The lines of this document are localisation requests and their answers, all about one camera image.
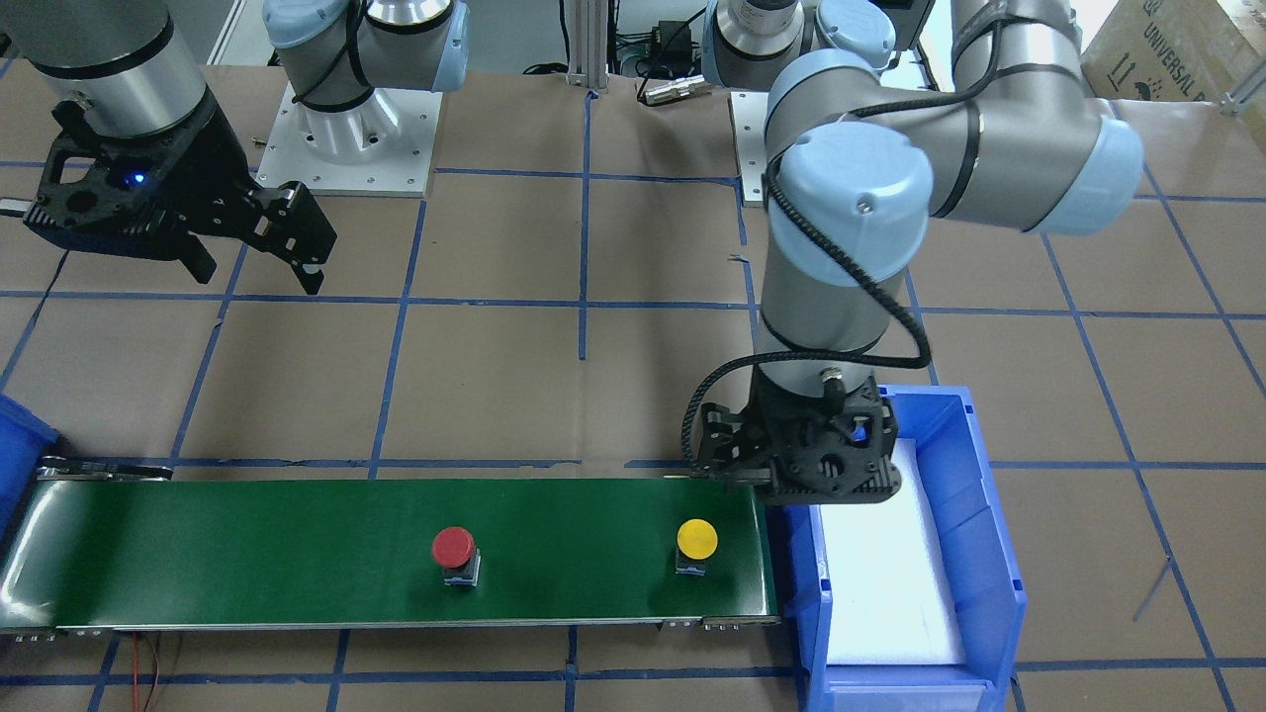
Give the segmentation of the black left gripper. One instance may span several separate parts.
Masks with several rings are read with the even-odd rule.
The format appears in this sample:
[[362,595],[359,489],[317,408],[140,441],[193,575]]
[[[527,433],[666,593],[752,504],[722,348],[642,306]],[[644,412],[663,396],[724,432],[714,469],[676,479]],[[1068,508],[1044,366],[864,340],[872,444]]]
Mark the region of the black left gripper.
[[701,407],[695,473],[755,486],[774,505],[882,503],[903,486],[896,438],[891,402],[874,378],[855,391],[829,378],[819,397],[801,397],[757,371],[743,413]]

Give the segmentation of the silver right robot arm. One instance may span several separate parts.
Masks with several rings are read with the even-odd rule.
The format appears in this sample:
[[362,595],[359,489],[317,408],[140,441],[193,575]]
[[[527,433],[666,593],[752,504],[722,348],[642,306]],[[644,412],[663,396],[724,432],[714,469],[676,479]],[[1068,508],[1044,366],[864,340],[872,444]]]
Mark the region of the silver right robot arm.
[[[463,1],[230,1],[194,52],[163,1],[5,1],[3,33],[53,92],[44,174],[13,217],[70,252],[216,274],[204,237],[239,239],[322,288],[335,229],[320,194],[420,196],[441,95],[463,86]],[[279,60],[287,86],[262,161],[200,60]]]

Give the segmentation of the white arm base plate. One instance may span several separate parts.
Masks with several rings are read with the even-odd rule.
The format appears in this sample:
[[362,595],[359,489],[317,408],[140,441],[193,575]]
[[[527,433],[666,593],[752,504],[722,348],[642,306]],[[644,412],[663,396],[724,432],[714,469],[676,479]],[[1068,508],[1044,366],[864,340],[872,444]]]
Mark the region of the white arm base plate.
[[377,89],[341,113],[311,110],[282,95],[256,175],[266,188],[304,182],[316,196],[423,198],[442,92]]
[[[841,86],[824,77],[786,92],[732,95],[734,136],[747,207],[768,198],[768,174],[785,180],[794,199],[842,200],[858,213],[860,193],[900,182],[896,163],[909,152],[904,136],[884,125],[844,119]],[[775,157],[782,166],[768,168]]]

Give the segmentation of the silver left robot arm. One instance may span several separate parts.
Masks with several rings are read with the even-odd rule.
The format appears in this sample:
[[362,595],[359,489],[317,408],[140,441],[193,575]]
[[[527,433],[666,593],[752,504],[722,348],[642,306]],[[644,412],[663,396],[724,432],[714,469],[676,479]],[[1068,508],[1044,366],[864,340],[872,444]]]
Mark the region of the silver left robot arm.
[[900,490],[874,369],[931,365],[896,293],[931,220],[1093,234],[1125,212],[1143,144],[1082,89],[1066,1],[955,1],[953,89],[882,86],[898,37],[868,1],[711,1],[705,80],[768,95],[768,257],[757,352],[693,393],[691,473],[771,504]]

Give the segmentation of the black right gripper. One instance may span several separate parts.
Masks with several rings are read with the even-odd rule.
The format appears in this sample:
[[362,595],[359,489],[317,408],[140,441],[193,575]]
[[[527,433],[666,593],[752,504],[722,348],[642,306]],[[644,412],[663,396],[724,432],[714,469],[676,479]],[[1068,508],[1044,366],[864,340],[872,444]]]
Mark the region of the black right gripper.
[[3,199],[3,215],[62,250],[179,261],[200,284],[216,272],[203,234],[241,239],[248,257],[237,288],[320,293],[335,229],[304,182],[258,186],[216,96],[149,136],[103,136],[78,101],[60,101],[51,115],[60,136],[37,196]]

